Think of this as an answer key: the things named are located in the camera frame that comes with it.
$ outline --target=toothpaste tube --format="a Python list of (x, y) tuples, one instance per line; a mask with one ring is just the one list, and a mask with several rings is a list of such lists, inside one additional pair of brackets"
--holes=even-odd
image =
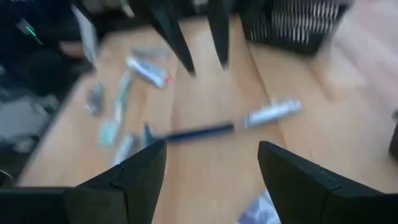
[(252, 111), (243, 118), (245, 129), (255, 128), (260, 125), (275, 121), (281, 117), (299, 112), (302, 108), (299, 100), (287, 100), (271, 106)]
[(127, 58), (126, 62), (129, 68), (137, 71), (141, 77), (153, 83), (158, 88), (166, 87), (172, 80), (166, 69), (160, 68), (157, 65), (132, 57)]

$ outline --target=black mesh basket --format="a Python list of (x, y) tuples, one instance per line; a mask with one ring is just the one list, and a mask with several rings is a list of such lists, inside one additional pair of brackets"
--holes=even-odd
[(336, 0), (265, 0), (241, 13), (246, 39), (315, 55), (352, 5)]

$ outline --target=black plastic basket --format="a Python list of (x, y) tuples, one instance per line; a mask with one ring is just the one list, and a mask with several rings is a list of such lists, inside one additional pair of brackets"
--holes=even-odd
[(352, 5), (336, 0), (266, 0), (241, 13), (246, 39), (315, 55)]

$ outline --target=wooden surface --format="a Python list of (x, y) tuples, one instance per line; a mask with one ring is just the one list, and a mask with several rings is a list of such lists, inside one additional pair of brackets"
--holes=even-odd
[[(198, 76), (191, 78), (172, 55), (160, 62), (174, 78), (166, 89), (135, 80), (124, 131), (142, 133), (146, 121), (154, 133), (240, 122), (270, 98), (297, 98), (303, 111), (259, 129), (238, 128), (232, 136), (169, 145), (153, 223), (234, 223), (265, 187), (257, 162), (260, 140), (382, 192), (398, 192), (398, 163), (388, 155), (391, 114), (398, 108), (397, 11), (392, 1), (357, 2), (313, 60), (248, 45), (234, 18), (227, 71), (217, 59), (207, 21), (182, 22)], [(110, 35), (96, 75), (77, 84), (19, 185), (73, 186), (109, 168), (115, 148), (98, 147), (98, 132), (101, 121), (112, 117), (133, 44), (167, 46), (150, 28)], [(106, 92), (105, 113), (98, 118), (85, 109), (96, 80)]]

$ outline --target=black object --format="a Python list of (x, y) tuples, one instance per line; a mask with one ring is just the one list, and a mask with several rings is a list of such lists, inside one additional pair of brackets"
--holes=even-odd
[(396, 124), (394, 134), (392, 134), (389, 152), (390, 155), (398, 161), (398, 123)]
[(315, 55), (351, 5), (350, 0), (265, 0), (240, 15), (248, 41)]
[(172, 8), (178, 18), (198, 16), (197, 7), (189, 0), (170, 0)]
[(219, 134), (233, 133), (235, 131), (235, 126), (233, 123), (221, 124), (217, 126), (212, 126), (208, 128), (195, 129), (179, 131), (177, 133), (171, 133), (165, 137), (167, 142), (180, 142), (190, 139), (196, 139), (200, 137), (208, 137)]
[(11, 178), (12, 182), (4, 184), (0, 181), (0, 187), (10, 187), (22, 172), (25, 163), (30, 157), (30, 151), (18, 152), (16, 148), (22, 142), (32, 142), (36, 145), (39, 141), (39, 136), (34, 134), (20, 134), (9, 139), (0, 139), (0, 172), (3, 177)]
[(230, 0), (209, 0), (208, 20), (218, 59), (223, 68), (228, 66)]
[[(59, 48), (58, 37), (61, 37), (47, 34), (51, 27), (61, 26), (63, 19), (73, 22), (74, 17), (70, 18), (72, 15), (68, 11), (60, 13), (65, 5), (69, 7), (68, 1), (61, 0), (57, 5), (60, 8), (53, 7), (52, 12), (48, 11), (49, 8), (42, 9), (42, 5), (54, 6), (48, 0), (0, 0), (0, 65), (6, 71), (6, 75), (0, 77), (0, 87), (25, 89), (39, 96), (54, 94), (61, 99), (78, 74), (72, 70), (75, 61)], [(52, 13), (59, 14), (58, 19), (52, 17)], [(17, 28), (16, 25), (23, 19), (35, 27), (35, 35), (26, 35)]]
[(157, 141), (77, 187), (0, 190), (2, 223), (150, 224), (164, 178)]
[(167, 41), (190, 75), (194, 76), (195, 68), (192, 56), (178, 24), (177, 16), (174, 15), (170, 3), (163, 2), (149, 7), (149, 14), (147, 16), (152, 26)]
[(383, 194), (270, 142), (259, 144), (262, 178), (282, 223), (398, 223), (398, 194)]
[(226, 123), (226, 124), (219, 124), (216, 126), (210, 126), (210, 127), (206, 127), (206, 128), (178, 131), (178, 132), (167, 134), (165, 136), (158, 137), (158, 136), (153, 136), (150, 133), (149, 125), (145, 124), (144, 125), (144, 144), (146, 146), (148, 146), (148, 145), (152, 144), (152, 142), (157, 141), (158, 139), (164, 139), (169, 143), (189, 141), (192, 139), (217, 136), (220, 134), (233, 133), (234, 131), (235, 131), (234, 124)]

